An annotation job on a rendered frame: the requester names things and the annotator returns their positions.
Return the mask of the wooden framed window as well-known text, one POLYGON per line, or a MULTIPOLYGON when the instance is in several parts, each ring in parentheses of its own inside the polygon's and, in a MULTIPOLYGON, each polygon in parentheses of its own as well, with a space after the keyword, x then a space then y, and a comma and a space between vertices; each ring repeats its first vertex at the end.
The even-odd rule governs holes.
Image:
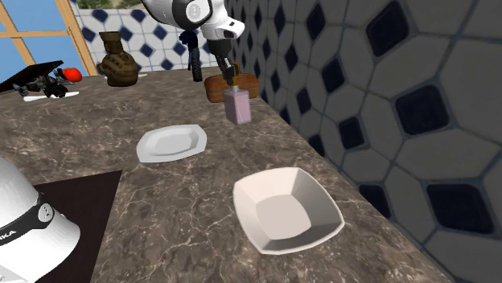
POLYGON ((76 0, 0 0, 0 82, 32 65, 62 60, 97 74, 76 0))

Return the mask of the black flat panel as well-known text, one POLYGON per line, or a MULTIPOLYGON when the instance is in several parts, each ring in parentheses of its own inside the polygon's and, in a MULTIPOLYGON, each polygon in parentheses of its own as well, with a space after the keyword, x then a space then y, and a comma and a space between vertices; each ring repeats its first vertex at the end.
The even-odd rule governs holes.
POLYGON ((0 92, 11 91, 14 89, 13 84, 25 86, 26 84, 35 81, 40 76, 46 76, 55 68, 62 65, 62 60, 46 62, 42 64, 32 64, 25 67, 22 71, 14 74, 9 79, 0 83, 0 92))

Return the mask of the pink bottle with gold cap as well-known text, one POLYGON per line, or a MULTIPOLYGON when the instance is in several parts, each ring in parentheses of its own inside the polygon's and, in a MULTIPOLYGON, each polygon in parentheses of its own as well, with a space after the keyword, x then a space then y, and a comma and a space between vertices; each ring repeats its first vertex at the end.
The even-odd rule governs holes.
POLYGON ((235 125, 251 122, 249 92, 238 86, 223 91, 226 117, 235 125))

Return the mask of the dark blue kitchen tool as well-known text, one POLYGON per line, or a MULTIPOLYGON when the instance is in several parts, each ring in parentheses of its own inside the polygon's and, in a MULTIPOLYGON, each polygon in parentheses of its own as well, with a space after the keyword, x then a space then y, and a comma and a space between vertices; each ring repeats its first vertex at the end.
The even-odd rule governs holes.
POLYGON ((182 44, 185 44, 189 50, 187 70, 192 72, 193 81, 202 81, 203 76, 197 34, 194 31, 183 31, 179 36, 179 40, 182 44))

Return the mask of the white flat plate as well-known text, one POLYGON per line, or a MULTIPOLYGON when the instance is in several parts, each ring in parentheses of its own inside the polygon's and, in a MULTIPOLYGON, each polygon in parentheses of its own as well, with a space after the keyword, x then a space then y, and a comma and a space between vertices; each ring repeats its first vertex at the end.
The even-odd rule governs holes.
POLYGON ((136 147, 139 162, 173 162, 205 151, 207 134, 199 125, 172 125, 146 132, 136 147))

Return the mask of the brown ceramic vase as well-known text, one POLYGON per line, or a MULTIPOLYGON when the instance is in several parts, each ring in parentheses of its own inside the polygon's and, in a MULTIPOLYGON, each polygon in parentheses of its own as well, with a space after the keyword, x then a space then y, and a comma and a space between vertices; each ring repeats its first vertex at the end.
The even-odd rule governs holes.
POLYGON ((97 65, 107 77, 111 87, 129 87, 138 81, 138 65, 129 53, 125 52, 119 31, 100 32, 107 55, 97 65))

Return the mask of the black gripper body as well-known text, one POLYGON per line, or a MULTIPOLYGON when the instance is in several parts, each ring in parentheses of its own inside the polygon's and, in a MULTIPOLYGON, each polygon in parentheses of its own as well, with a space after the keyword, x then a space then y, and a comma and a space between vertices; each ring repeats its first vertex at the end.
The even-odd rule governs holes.
POLYGON ((207 40, 208 49, 218 62, 228 62, 228 54, 232 50, 230 39, 207 40))

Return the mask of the brown bread loaf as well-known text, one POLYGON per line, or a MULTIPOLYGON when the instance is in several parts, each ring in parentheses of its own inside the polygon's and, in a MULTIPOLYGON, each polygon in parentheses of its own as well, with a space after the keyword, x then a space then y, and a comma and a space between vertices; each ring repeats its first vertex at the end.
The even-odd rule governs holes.
MULTIPOLYGON (((237 85, 240 89, 244 89, 249 92, 250 99, 258 96, 259 82, 255 75, 241 73, 237 78, 237 85)), ((208 77, 204 80, 204 87, 206 96, 212 103, 223 102, 223 91, 229 89, 229 86, 222 75, 208 77)))

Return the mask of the red tomato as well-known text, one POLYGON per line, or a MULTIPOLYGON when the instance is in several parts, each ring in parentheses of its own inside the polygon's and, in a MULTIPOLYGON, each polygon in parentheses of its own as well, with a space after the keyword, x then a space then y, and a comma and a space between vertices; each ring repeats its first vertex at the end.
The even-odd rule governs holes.
POLYGON ((65 80, 72 83, 80 82, 83 78, 80 71, 77 68, 65 68, 61 70, 65 80))

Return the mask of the white square bowl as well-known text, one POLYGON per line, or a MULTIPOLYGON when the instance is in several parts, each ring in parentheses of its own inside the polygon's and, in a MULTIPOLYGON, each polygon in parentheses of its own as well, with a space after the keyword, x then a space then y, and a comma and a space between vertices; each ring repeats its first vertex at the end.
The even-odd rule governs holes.
POLYGON ((336 236, 345 225, 327 190, 299 167, 248 175, 234 183, 232 195, 240 225, 261 254, 313 248, 336 236))

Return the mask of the small white plate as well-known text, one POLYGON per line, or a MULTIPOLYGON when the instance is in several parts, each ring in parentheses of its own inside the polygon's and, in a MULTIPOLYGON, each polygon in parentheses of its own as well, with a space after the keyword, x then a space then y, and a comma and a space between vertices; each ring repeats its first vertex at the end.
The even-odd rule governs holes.
POLYGON ((50 95, 49 97, 47 97, 45 95, 43 95, 43 96, 24 96, 23 100, 25 102, 32 102, 32 101, 42 100, 42 99, 48 99, 48 98, 51 98, 51 99, 61 99, 61 98, 69 98, 71 96, 76 96, 79 93, 80 92, 66 92, 63 96, 50 95))

